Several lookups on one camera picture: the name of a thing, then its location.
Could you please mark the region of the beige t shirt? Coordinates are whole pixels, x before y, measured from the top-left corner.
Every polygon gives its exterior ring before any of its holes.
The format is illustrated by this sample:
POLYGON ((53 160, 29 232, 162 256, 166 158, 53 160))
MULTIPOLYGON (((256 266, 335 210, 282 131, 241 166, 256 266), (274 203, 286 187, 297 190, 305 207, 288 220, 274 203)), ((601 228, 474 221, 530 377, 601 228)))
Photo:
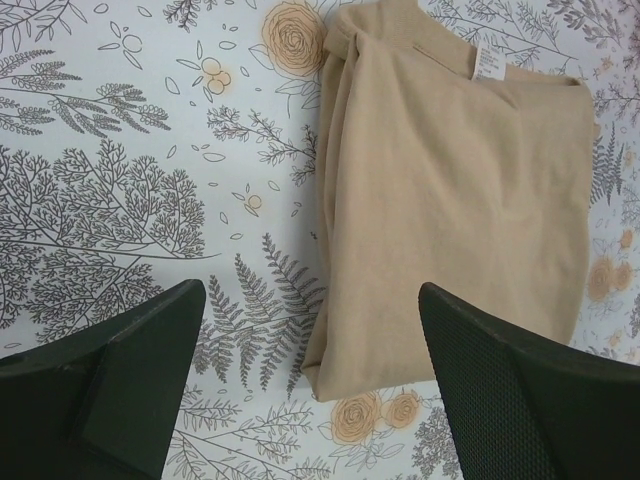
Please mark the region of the beige t shirt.
POLYGON ((315 398, 433 378, 426 282, 568 343, 589 267, 588 87, 508 64, 478 79, 477 49, 415 1, 341 7, 324 50, 315 398))

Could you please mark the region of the floral table cloth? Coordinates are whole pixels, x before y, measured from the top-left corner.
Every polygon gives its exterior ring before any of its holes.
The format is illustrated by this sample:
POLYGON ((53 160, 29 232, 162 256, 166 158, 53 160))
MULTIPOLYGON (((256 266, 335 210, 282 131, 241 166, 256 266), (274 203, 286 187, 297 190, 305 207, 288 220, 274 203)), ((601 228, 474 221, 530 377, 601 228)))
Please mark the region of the floral table cloth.
MULTIPOLYGON (((5 1, 1 361, 190 279, 206 303, 159 479, 459 479, 437 381, 321 402, 316 158, 335 13, 378 1, 5 1)), ((594 111, 569 347, 639 367, 639 5, 415 1, 594 111)))

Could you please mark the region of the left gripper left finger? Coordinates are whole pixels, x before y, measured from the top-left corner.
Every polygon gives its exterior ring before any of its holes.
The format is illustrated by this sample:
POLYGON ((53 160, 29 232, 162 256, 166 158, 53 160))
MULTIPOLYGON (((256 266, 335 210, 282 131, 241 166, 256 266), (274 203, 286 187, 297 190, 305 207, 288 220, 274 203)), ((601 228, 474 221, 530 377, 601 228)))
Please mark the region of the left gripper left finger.
POLYGON ((2 359, 2 478, 161 478, 205 303, 186 280, 2 359))

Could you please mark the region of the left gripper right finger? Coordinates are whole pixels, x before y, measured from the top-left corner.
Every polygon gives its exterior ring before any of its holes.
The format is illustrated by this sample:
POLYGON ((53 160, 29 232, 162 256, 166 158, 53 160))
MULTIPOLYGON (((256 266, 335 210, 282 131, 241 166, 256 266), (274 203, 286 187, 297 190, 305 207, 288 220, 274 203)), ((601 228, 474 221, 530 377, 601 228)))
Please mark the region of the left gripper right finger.
POLYGON ((419 310, 464 478, 638 478, 638 366, 548 340, 433 283, 419 310))

